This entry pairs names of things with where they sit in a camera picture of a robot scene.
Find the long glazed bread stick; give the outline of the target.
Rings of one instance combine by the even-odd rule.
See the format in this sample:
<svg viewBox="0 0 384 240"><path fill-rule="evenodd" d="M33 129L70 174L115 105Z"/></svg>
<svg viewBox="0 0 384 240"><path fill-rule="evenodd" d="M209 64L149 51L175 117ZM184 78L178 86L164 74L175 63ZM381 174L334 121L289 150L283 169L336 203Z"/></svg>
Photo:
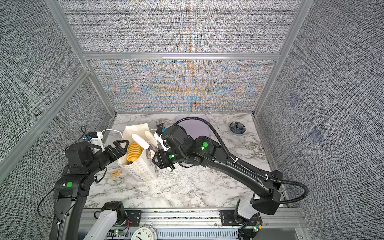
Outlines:
<svg viewBox="0 0 384 240"><path fill-rule="evenodd" d="M127 150L127 162L129 164L135 162L137 159L140 158L143 150L144 149L136 142L129 144Z"/></svg>

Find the white patterned paper bag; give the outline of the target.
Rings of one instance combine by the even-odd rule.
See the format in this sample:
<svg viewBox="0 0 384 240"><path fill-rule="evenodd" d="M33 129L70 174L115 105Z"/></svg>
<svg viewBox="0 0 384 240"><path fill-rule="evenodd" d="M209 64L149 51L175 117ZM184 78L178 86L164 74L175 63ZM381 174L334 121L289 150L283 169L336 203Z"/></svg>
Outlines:
<svg viewBox="0 0 384 240"><path fill-rule="evenodd" d="M142 138L142 142L151 146L155 142L154 137L150 137L150 132L147 123L134 126L126 126L123 132L119 132L122 140L129 141L128 149L125 155L117 160L120 168L110 173L110 177L118 177L127 173L133 179L139 182L150 182L157 179L157 171L152 163L152 158L155 156L153 151L145 149L135 141L137 137Z"/></svg>

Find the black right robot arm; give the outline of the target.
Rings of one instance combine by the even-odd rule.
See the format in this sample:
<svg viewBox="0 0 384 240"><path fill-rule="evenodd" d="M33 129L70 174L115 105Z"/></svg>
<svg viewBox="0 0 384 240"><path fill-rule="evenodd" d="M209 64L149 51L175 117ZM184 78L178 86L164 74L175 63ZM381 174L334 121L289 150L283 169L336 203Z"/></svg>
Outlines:
<svg viewBox="0 0 384 240"><path fill-rule="evenodd" d="M193 139L180 123L199 121L213 132L216 140L207 136ZM253 191L248 201L239 200L233 221L247 226L252 222L262 223L260 213L274 215L280 205L299 202L307 197L306 185L283 179L278 171L261 170L233 155L215 128L205 119L186 117L168 128L158 128L155 137L150 131L143 135L132 134L132 139L142 148L153 154L152 162L160 169L175 168L178 163L183 168L208 167L239 181Z"/></svg>

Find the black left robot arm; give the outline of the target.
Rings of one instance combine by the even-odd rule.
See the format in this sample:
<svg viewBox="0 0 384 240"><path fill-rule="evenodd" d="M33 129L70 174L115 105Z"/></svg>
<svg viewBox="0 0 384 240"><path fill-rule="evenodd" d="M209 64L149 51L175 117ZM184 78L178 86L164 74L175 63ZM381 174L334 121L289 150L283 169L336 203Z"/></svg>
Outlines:
<svg viewBox="0 0 384 240"><path fill-rule="evenodd" d="M54 222L50 240L76 240L90 187L99 180L96 174L128 150L128 140L114 141L104 149L90 142L80 142L65 150L68 164L54 186Z"/></svg>

